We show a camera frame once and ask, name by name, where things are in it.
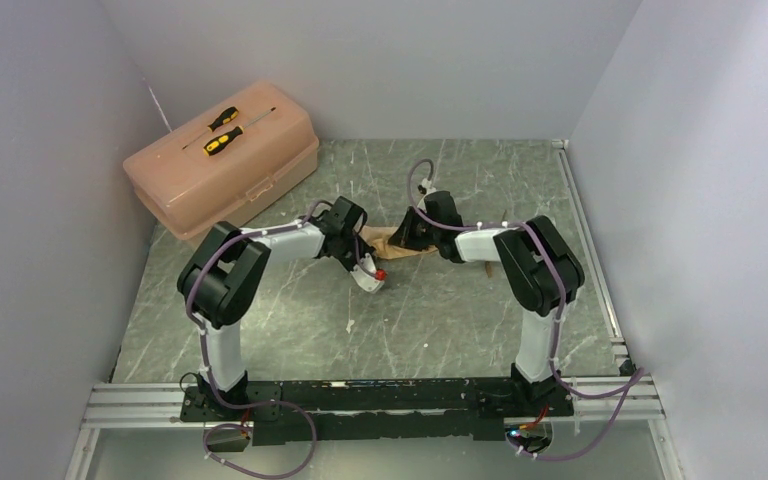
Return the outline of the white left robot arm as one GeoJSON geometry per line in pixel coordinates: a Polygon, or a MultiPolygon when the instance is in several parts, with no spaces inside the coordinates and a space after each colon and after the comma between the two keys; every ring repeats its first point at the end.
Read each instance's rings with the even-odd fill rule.
{"type": "Polygon", "coordinates": [[[187,316],[200,340],[202,383],[212,388],[208,407],[224,420],[247,406],[248,369],[241,351],[241,320],[267,269],[297,260],[336,260],[364,291],[375,293],[387,278],[375,250],[360,236],[366,211],[345,197],[319,200],[292,221],[265,228],[215,223],[177,280],[187,316]]]}

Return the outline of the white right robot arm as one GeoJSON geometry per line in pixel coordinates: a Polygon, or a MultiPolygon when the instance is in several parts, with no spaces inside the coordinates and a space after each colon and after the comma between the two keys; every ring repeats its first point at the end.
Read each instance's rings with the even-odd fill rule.
{"type": "Polygon", "coordinates": [[[467,226],[448,191],[425,195],[407,209],[388,243],[424,251],[436,248],[453,263],[498,263],[523,309],[521,340],[514,366],[524,378],[511,388],[517,411],[534,415],[550,399],[543,382],[555,375],[564,308],[585,283],[581,262],[554,222],[538,215],[524,223],[467,226]]]}

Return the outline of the orange cloth napkin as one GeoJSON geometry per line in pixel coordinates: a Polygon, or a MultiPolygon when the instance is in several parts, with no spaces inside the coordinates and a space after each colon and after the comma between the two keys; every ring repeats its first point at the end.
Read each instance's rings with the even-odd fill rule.
{"type": "Polygon", "coordinates": [[[396,230],[396,226],[364,226],[360,230],[360,237],[375,249],[375,256],[383,260],[396,260],[421,254],[435,253],[437,251],[434,246],[425,250],[411,250],[397,245],[390,245],[388,241],[396,230]]]}

